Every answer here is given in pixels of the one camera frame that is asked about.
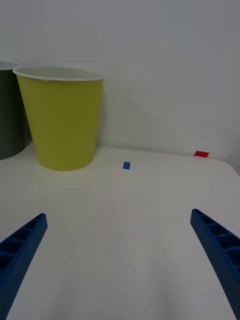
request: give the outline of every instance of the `table surface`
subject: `table surface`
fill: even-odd
[[[99,147],[58,172],[30,145],[0,161],[0,189],[0,241],[48,222],[8,320],[235,319],[190,225],[198,208],[240,236],[240,177],[225,162]]]

